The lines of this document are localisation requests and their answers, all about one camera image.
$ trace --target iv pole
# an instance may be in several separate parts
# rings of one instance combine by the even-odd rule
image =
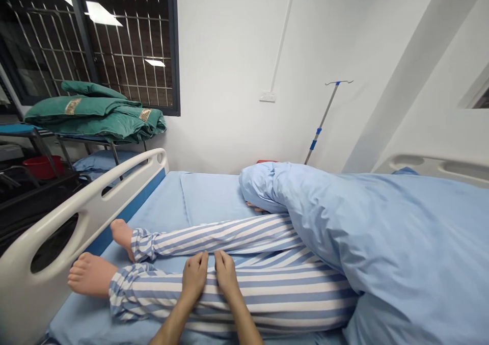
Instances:
[[[333,90],[333,94],[331,94],[330,102],[328,103],[328,106],[326,107],[326,112],[324,113],[324,116],[322,117],[319,128],[316,131],[316,136],[314,137],[314,140],[312,141],[311,147],[309,148],[309,152],[307,153],[306,161],[304,162],[305,165],[307,165],[307,162],[309,161],[309,157],[311,156],[311,153],[314,150],[314,147],[316,146],[317,138],[319,137],[319,134],[322,131],[322,124],[324,123],[324,120],[326,119],[326,115],[328,114],[328,111],[330,110],[331,103],[333,102],[333,98],[335,97],[336,91],[338,90],[340,83],[351,84],[351,83],[353,83],[353,80],[352,81],[342,80],[342,81],[338,81],[338,82],[330,82],[330,83],[326,83],[325,85],[328,86],[329,84],[333,84],[333,83],[336,83],[336,86]]]

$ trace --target bed footboard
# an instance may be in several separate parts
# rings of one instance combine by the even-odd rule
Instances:
[[[139,169],[102,196],[112,181],[132,167]],[[118,165],[83,188],[19,237],[0,258],[0,343],[34,344],[71,293],[72,263],[122,210],[161,173],[168,173],[164,149],[153,149]],[[76,228],[61,254],[33,274],[31,262],[41,245],[74,214]]]

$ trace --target person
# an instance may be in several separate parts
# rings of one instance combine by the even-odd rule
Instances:
[[[239,290],[234,260],[224,251],[215,251],[214,257],[219,287],[233,315],[240,345],[263,344],[263,339]],[[150,341],[150,345],[178,344],[185,323],[204,290],[208,260],[207,251],[198,253],[187,260],[183,269],[182,293],[172,312]]]
[[[196,254],[188,264],[198,260],[202,265],[203,251],[226,251],[221,256],[228,264],[227,257],[234,258],[239,295],[263,335],[342,327],[356,305],[358,296],[346,278],[305,247],[289,215],[262,215],[169,233],[132,229],[117,219],[111,229],[114,241],[134,264],[118,268],[101,257],[83,253],[70,269],[68,285],[82,295],[108,298],[112,316],[121,321],[168,320],[180,303],[177,314],[191,310],[187,329],[215,337],[232,336],[237,329],[231,304],[236,305],[236,299],[229,300],[219,285],[218,266],[206,271],[205,286],[191,309],[189,298],[196,299],[185,294],[183,273],[155,267],[159,257]],[[226,267],[224,258],[221,261]],[[231,292],[238,295],[235,288]]]

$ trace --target bed rail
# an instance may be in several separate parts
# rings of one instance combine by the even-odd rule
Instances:
[[[102,196],[106,186],[144,161]],[[71,293],[67,276],[72,263],[163,168],[168,173],[167,154],[161,148],[125,161],[66,200],[7,249],[0,258],[0,343],[32,345],[44,336]],[[61,254],[33,274],[31,262],[38,249],[76,213],[76,228]]]
[[[374,172],[390,174],[404,167],[409,167],[424,176],[453,179],[489,188],[488,165],[448,160],[439,156],[397,154],[386,159]]]

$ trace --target hospital bed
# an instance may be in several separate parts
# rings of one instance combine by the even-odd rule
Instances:
[[[134,166],[144,163],[106,194],[106,186]],[[423,175],[457,179],[487,188],[489,168],[440,158],[396,155],[376,170],[392,173],[409,167]],[[39,247],[74,214],[78,223],[62,253],[33,274],[32,259]],[[130,264],[127,253],[112,242],[108,225],[115,218],[131,227],[171,231],[202,223],[259,215],[246,206],[238,176],[170,172],[163,149],[139,154],[105,173],[46,215],[15,241],[0,258],[1,343],[33,344],[147,344],[160,327],[152,320],[121,323],[110,316],[108,300],[74,294],[67,285],[72,263],[84,251],[101,255],[121,267]],[[159,259],[165,271],[182,270],[185,257]],[[341,345],[341,331],[312,333],[267,343]],[[191,331],[188,343],[226,343]]]

